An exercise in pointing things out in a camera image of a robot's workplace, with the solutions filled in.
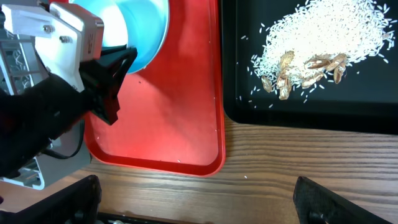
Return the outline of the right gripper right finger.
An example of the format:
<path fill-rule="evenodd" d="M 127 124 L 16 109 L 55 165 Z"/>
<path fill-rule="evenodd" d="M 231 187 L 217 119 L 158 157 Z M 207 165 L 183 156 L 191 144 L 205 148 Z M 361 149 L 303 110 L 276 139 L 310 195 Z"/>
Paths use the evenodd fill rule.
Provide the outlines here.
<path fill-rule="evenodd" d="M 296 181 L 293 201 L 300 224 L 389 224 L 387 220 L 303 176 Z"/>

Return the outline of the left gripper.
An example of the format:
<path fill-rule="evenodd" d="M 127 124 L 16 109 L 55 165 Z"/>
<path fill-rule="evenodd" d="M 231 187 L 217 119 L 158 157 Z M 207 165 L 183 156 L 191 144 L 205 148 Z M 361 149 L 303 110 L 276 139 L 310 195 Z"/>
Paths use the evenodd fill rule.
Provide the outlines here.
<path fill-rule="evenodd" d="M 118 120 L 118 92 L 136 57 L 135 47 L 104 47 L 98 60 L 80 64 L 80 76 L 91 99 L 90 110 L 108 125 Z"/>

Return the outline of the light blue bowl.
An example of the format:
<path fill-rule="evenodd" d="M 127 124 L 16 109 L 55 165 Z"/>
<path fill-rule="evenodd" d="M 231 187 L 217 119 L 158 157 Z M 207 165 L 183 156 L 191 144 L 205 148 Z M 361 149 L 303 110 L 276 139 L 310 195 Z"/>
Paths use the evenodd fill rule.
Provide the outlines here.
<path fill-rule="evenodd" d="M 138 72 L 155 58 L 167 36 L 168 0 L 73 0 L 104 22 L 103 47 L 135 47 L 137 57 L 129 73 Z"/>

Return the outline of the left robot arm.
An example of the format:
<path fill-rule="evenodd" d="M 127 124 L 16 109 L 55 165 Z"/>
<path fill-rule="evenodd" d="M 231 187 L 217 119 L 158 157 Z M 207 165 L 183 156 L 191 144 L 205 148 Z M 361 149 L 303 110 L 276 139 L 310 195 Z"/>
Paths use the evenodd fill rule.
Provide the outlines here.
<path fill-rule="evenodd" d="M 21 95 L 1 93 L 1 176 L 10 177 L 87 112 L 114 124 L 118 93 L 137 57 L 135 47 L 109 47 L 98 60 L 80 63 L 83 90 L 56 74 Z"/>

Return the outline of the rice and food scraps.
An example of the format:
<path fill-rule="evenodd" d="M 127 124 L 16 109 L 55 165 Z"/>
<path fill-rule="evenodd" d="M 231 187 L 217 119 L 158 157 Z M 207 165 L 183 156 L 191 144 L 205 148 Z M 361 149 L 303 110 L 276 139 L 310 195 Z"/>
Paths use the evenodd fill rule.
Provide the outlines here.
<path fill-rule="evenodd" d="M 396 1 L 238 1 L 234 24 L 239 104 L 397 103 Z"/>

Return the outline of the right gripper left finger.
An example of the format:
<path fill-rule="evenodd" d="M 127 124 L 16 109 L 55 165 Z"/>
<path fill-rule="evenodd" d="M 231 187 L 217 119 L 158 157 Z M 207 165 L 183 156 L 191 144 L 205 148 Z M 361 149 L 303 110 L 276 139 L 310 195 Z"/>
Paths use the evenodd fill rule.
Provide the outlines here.
<path fill-rule="evenodd" d="M 1 212 L 1 223 L 94 223 L 101 202 L 99 178 L 84 179 L 17 213 Z"/>

